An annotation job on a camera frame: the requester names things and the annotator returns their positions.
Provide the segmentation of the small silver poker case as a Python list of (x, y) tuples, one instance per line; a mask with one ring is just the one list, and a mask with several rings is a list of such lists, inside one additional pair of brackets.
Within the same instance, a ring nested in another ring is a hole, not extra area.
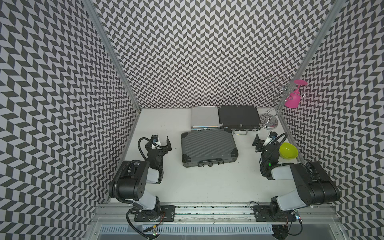
[(191, 108), (191, 130), (219, 129), (220, 120), (218, 107), (192, 107)]

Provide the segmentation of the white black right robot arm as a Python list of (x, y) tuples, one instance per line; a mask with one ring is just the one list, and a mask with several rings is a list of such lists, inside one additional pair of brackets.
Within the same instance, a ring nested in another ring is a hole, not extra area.
[(270, 213), (286, 213), (312, 205), (322, 205), (338, 201), (341, 193), (335, 182), (318, 162), (280, 163), (280, 148), (287, 134), (271, 132), (268, 140), (256, 136), (252, 145), (257, 153), (261, 175), (268, 180), (288, 180), (295, 183), (296, 189), (271, 199)]

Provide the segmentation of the black textured poker case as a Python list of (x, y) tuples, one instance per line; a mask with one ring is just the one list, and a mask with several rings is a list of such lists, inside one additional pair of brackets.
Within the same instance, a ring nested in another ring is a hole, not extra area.
[(220, 127), (233, 135), (247, 135), (262, 128), (259, 111), (254, 106), (220, 106), (218, 114)]

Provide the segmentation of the large black poker case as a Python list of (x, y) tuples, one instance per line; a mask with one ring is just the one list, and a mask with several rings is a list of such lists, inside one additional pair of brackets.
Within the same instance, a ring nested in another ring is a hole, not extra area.
[(239, 156), (234, 136), (226, 129), (182, 133), (181, 146), (185, 168), (233, 163)]

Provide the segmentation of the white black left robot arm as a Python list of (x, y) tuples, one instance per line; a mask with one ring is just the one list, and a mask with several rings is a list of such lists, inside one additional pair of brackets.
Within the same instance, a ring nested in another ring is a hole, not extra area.
[(158, 135), (138, 140), (143, 160), (123, 161), (109, 185), (109, 197), (138, 211), (159, 215), (159, 197), (146, 190), (147, 184), (160, 184), (164, 176), (164, 156), (172, 150), (169, 138), (162, 145)]

